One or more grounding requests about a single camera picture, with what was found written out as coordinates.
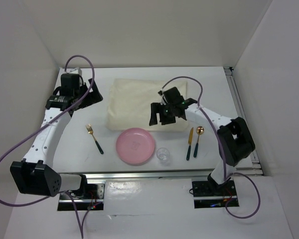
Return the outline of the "gold fork green handle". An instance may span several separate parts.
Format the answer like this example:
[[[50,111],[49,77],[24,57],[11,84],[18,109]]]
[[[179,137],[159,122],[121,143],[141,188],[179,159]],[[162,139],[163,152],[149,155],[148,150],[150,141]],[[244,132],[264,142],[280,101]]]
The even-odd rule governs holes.
[[[88,133],[92,136],[92,138],[93,138],[93,140],[94,140],[94,142],[95,142],[95,144],[96,144],[96,146],[97,146],[99,152],[100,152],[101,154],[104,154],[103,149],[101,148],[100,144],[98,143],[97,139],[96,139],[95,136],[94,136],[94,131],[93,131],[91,125],[90,125],[90,124],[87,124],[87,125],[86,125],[86,129],[87,129]]]

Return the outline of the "cream cloth placemat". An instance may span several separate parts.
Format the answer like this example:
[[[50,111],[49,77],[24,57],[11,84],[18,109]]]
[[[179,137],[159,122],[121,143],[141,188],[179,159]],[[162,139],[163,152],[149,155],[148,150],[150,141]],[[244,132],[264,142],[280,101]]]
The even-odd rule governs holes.
[[[176,123],[149,126],[150,105],[159,103],[161,90],[165,81],[115,79],[110,87],[106,127],[110,130],[143,128],[156,132],[182,132],[189,126],[183,119]]]

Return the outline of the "gold knife green handle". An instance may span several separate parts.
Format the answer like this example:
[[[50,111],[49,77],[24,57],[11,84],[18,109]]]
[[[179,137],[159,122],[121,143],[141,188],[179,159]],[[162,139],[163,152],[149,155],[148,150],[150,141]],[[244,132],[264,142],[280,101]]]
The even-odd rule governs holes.
[[[190,132],[189,132],[189,137],[188,137],[188,149],[187,149],[187,154],[186,154],[186,160],[190,160],[190,153],[191,153],[191,145],[192,145],[192,139],[193,139],[193,131],[194,128],[192,127]]]

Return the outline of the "pink plate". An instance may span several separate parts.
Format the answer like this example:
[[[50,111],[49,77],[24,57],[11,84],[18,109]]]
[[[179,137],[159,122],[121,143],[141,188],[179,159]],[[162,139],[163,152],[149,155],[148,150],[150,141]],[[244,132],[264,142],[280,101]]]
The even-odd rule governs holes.
[[[155,140],[142,128],[124,130],[117,138],[116,152],[120,160],[130,165],[146,163],[153,155]]]

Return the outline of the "gold spoon green handle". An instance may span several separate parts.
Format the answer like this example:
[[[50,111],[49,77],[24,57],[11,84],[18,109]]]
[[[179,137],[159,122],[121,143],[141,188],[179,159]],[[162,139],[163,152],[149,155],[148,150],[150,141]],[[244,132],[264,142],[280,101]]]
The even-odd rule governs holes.
[[[203,126],[199,126],[197,127],[196,129],[196,133],[197,133],[197,141],[196,141],[196,145],[195,145],[195,148],[194,148],[194,153],[193,153],[193,157],[196,158],[197,155],[198,155],[198,148],[199,148],[199,139],[200,139],[200,136],[204,134],[204,127]]]

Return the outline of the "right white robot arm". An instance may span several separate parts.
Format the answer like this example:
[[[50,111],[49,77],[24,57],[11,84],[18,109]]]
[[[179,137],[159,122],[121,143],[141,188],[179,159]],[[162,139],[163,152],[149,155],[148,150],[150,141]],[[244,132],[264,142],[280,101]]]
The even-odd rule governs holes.
[[[256,148],[246,121],[241,117],[222,116],[201,106],[197,100],[185,99],[176,87],[158,94],[161,101],[150,105],[149,126],[172,124],[176,123],[176,118],[181,118],[215,133],[221,161],[208,175],[207,189],[212,195],[219,195],[239,162]]]

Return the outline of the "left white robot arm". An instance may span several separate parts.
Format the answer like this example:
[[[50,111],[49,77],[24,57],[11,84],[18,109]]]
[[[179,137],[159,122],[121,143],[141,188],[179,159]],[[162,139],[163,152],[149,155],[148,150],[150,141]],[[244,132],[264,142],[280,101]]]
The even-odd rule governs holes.
[[[43,130],[21,161],[14,161],[10,172],[20,193],[54,197],[63,191],[70,191],[78,199],[88,194],[86,176],[61,175],[53,170],[53,159],[66,126],[73,113],[102,101],[103,97],[92,79],[88,84],[82,78],[80,68],[72,68],[60,76],[56,87],[45,105],[41,127]]]

